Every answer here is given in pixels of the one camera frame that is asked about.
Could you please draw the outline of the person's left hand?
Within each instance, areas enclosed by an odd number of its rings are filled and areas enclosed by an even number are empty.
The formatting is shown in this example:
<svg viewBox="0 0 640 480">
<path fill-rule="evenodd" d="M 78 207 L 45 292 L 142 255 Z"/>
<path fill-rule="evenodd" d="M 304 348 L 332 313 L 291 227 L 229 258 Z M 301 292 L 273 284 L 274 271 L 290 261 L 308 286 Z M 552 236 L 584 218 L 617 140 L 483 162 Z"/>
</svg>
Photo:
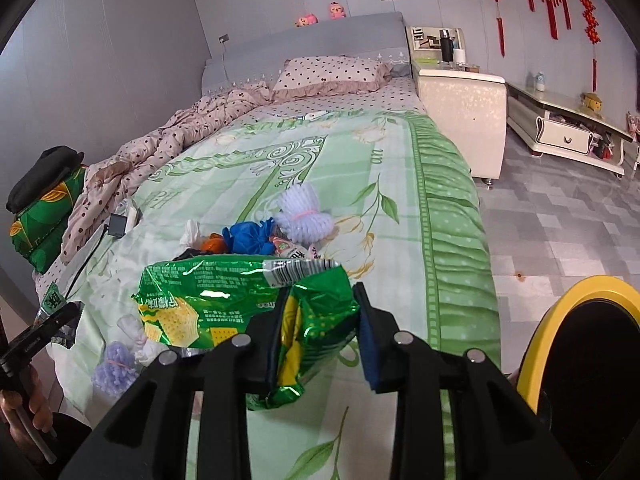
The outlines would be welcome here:
<svg viewBox="0 0 640 480">
<path fill-rule="evenodd" d="M 25 408 L 23 397 L 15 391 L 1 391 L 1 413 L 3 420 L 9 425 L 9 432 L 20 451 L 32 462 L 42 462 L 44 457 L 29 435 L 26 426 L 18 414 L 20 411 L 31 412 L 32 426 L 35 430 L 47 434 L 53 425 L 52 411 L 47 397 L 42 391 L 42 382 L 37 370 L 32 365 L 29 367 L 30 396 L 28 408 Z"/>
</svg>

